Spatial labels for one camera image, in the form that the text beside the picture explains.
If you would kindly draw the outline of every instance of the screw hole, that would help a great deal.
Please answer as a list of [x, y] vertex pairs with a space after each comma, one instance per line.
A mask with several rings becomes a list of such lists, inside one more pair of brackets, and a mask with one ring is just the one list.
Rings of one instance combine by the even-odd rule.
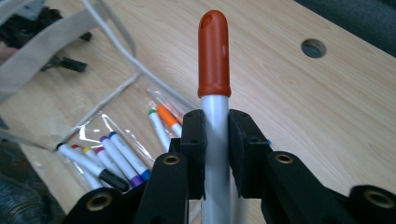
[[364, 197], [378, 207], [390, 209], [395, 206], [395, 202], [390, 197], [375, 190], [367, 189], [364, 192]]
[[100, 192], [90, 198], [90, 200], [87, 202], [87, 208], [93, 212], [100, 211], [107, 207], [112, 200], [113, 197], [109, 193]]
[[306, 39], [301, 44], [301, 50], [310, 58], [321, 58], [326, 54], [326, 46], [316, 39]]
[[167, 165], [175, 165], [180, 161], [180, 159], [176, 156], [167, 156], [163, 159], [163, 163]]
[[293, 162], [293, 158], [286, 155], [286, 154], [277, 154], [275, 156], [275, 159], [279, 162], [285, 163], [285, 164], [289, 164]]

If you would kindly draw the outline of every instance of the metal grommet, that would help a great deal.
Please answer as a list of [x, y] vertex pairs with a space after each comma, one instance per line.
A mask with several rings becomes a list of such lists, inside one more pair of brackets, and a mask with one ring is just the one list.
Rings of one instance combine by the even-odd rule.
[[367, 199], [367, 201], [375, 204], [378, 207], [389, 209], [395, 206], [395, 202], [390, 197], [379, 191], [367, 189], [364, 191], [364, 197]]
[[291, 156], [288, 156], [286, 154], [277, 154], [275, 156], [275, 159], [279, 162], [285, 163], [285, 164], [290, 164], [293, 163], [294, 159]]
[[163, 163], [166, 165], [175, 165], [180, 162], [180, 159], [177, 156], [167, 156], [163, 159]]
[[106, 193], [106, 192], [100, 192], [95, 195], [93, 195], [90, 200], [87, 202], [87, 208], [90, 211], [100, 211], [107, 207], [111, 201], [113, 200], [113, 197], [111, 194]]

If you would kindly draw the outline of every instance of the white marker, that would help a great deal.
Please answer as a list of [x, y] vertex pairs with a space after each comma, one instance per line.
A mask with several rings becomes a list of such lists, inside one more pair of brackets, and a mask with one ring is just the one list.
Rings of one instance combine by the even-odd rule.
[[143, 163], [134, 151], [128, 146], [128, 144], [122, 139], [122, 137], [116, 132], [111, 132], [108, 137], [110, 141], [119, 149], [121, 154], [125, 157], [125, 159], [131, 163], [134, 169], [140, 174], [140, 177], [143, 181], [149, 180], [151, 175], [151, 171], [149, 168]]
[[148, 112], [148, 116], [151, 120], [152, 127], [154, 128], [158, 138], [160, 139], [161, 145], [163, 145], [163, 150], [165, 152], [168, 152], [171, 140], [165, 132], [165, 128], [163, 127], [163, 123], [161, 122], [157, 111], [155, 109], [150, 109], [150, 111]]
[[116, 162], [119, 166], [122, 173], [126, 176], [129, 180], [129, 183], [132, 187], [137, 187], [141, 185], [144, 181], [140, 178], [140, 175], [136, 173], [134, 168], [128, 163], [127, 160], [120, 154], [119, 150], [114, 146], [114, 144], [108, 139], [106, 136], [100, 138], [103, 147], [108, 152], [111, 158]]
[[65, 143], [60, 143], [56, 147], [58, 152], [63, 156], [69, 158], [72, 161], [75, 161], [85, 170], [90, 172], [91, 174], [98, 176], [99, 179], [104, 180], [110, 186], [114, 187], [115, 189], [119, 189], [122, 192], [125, 192], [129, 189], [129, 184], [125, 182], [125, 180], [121, 179], [120, 177], [114, 175], [112, 172], [105, 168], [98, 167], [93, 161], [91, 161], [85, 155], [75, 151], [73, 148], [68, 146]]
[[113, 158], [111, 158], [110, 155], [108, 155], [108, 153], [105, 151], [104, 147], [97, 148], [95, 150], [95, 154], [109, 171], [113, 172], [119, 177], [126, 178], [117, 164], [113, 161]]
[[90, 158], [92, 161], [94, 161], [98, 166], [105, 167], [103, 163], [100, 161], [99, 157], [96, 156], [95, 150], [91, 147], [84, 147], [81, 152], [86, 155], [88, 158]]
[[160, 118], [165, 121], [166, 125], [175, 132], [176, 136], [180, 138], [181, 126], [171, 112], [164, 105], [159, 105], [157, 106], [157, 113], [160, 115]]
[[[82, 152], [82, 149], [79, 145], [73, 145], [72, 148], [79, 153]], [[85, 180], [87, 180], [91, 189], [99, 189], [99, 188], [103, 187], [103, 185], [100, 182], [98, 177], [96, 177], [95, 175], [88, 172], [87, 169], [85, 169], [84, 167], [80, 167], [80, 168], [81, 168], [82, 172], [84, 173], [84, 178], [85, 178]]]

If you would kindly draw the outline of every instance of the white pole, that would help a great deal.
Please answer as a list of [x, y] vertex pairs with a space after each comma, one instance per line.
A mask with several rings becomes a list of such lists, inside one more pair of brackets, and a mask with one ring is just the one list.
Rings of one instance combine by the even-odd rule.
[[205, 112], [205, 195], [202, 223], [231, 223], [230, 169], [228, 157], [228, 97], [230, 67], [228, 27], [224, 15], [207, 12], [198, 29], [199, 89]]

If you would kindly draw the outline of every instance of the gray fabric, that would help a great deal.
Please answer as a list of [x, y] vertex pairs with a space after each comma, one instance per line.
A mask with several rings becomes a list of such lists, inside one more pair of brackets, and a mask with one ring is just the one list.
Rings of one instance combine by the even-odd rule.
[[[100, 7], [96, 9], [106, 18]], [[0, 66], [0, 104], [20, 90], [57, 51], [96, 26], [91, 14], [83, 9], [36, 35]]]
[[0, 25], [10, 16], [16, 13], [21, 7], [26, 6], [34, 0], [2, 0], [0, 1]]

